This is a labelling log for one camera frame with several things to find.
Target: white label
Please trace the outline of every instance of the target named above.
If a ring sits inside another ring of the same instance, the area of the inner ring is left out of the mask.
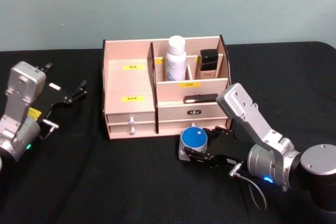
[[[56,84],[53,84],[52,82],[49,83],[49,87],[52,87],[53,89],[56,89],[56,90],[60,90],[61,89],[60,86],[57,86]]]
[[[232,159],[227,158],[226,160],[227,160],[227,162],[230,163],[230,164],[233,164],[233,165],[236,165],[236,164],[237,164],[237,162],[234,161],[234,160],[232,160]]]

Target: pink wooden organizer box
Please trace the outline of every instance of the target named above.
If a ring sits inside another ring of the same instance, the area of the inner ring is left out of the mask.
[[[103,114],[111,140],[179,135],[199,127],[228,128],[230,120],[216,102],[184,104],[187,95],[222,93],[230,82],[222,36],[185,38],[185,81],[165,81],[168,39],[105,40],[103,43]],[[216,48],[217,78],[195,79],[200,51]],[[188,115],[190,110],[201,114]]]

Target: yellow label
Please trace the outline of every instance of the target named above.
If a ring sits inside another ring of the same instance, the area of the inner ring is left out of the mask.
[[[121,101],[122,102],[142,102],[145,100],[145,96],[143,95],[136,95],[133,97],[122,97]]]
[[[33,118],[35,121],[40,117],[42,112],[35,110],[34,108],[30,107],[28,111],[28,115]]]
[[[122,66],[123,70],[139,70],[143,69],[143,65],[125,65]]]
[[[162,59],[155,59],[155,64],[164,64],[166,62],[165,58]]]
[[[180,88],[196,88],[202,85],[201,82],[187,82],[187,83],[179,83]]]

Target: black table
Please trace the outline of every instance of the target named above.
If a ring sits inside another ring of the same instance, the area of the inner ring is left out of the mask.
[[[228,46],[232,80],[250,93],[269,124],[298,151],[336,144],[336,50],[320,42]],[[0,174],[0,223],[333,223],[306,191],[255,180],[268,210],[259,211],[229,168],[210,170],[177,158],[178,137],[109,142],[102,120],[102,51],[0,52],[0,107],[9,69],[20,60],[53,62],[48,81],[87,97],[55,111],[60,124]],[[245,141],[250,139],[237,125]]]

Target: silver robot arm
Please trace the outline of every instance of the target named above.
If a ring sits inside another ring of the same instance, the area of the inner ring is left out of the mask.
[[[299,154],[292,142],[269,126],[241,84],[231,85],[217,97],[217,103],[256,143],[248,156],[249,172],[259,178],[270,176],[284,190],[291,188],[289,173]]]
[[[28,110],[41,94],[45,81],[44,72],[23,61],[10,70],[6,109],[0,119],[0,150],[15,161],[40,132],[38,123],[28,117]]]

